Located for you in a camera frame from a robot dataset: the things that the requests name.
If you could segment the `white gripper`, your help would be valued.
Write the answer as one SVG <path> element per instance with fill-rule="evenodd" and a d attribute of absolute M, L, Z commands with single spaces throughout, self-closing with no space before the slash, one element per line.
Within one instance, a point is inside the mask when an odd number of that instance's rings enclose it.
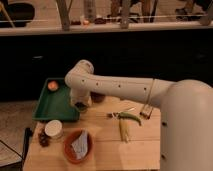
<path fill-rule="evenodd" d="M 86 90 L 71 89 L 70 104 L 75 106 L 77 103 L 81 103 L 89 107 L 91 104 L 90 92 Z"/>

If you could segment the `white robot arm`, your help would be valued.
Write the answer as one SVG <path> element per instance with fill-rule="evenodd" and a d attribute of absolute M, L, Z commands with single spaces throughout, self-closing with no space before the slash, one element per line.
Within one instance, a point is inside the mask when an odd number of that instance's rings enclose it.
<path fill-rule="evenodd" d="M 92 92 L 148 104 L 160 110 L 160 171 L 213 171 L 213 87 L 184 79 L 100 76 L 80 60 L 68 71 L 71 103 Z"/>

